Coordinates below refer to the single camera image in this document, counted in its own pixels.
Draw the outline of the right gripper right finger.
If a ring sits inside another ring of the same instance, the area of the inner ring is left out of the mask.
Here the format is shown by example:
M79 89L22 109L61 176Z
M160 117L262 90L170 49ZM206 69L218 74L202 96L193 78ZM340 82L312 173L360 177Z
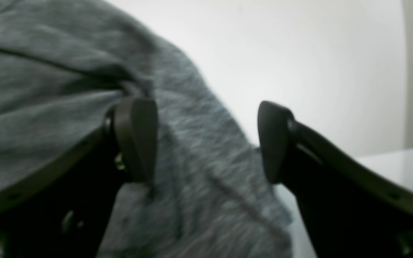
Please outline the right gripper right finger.
M413 190L364 167L298 122L261 102L257 116L267 180L294 196L319 258L413 258Z

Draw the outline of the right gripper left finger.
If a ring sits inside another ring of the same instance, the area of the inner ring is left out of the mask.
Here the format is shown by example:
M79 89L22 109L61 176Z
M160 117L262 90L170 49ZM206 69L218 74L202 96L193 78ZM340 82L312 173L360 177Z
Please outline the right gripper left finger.
M0 188L0 258L93 258L126 182L153 184L158 108L126 97L61 156Z

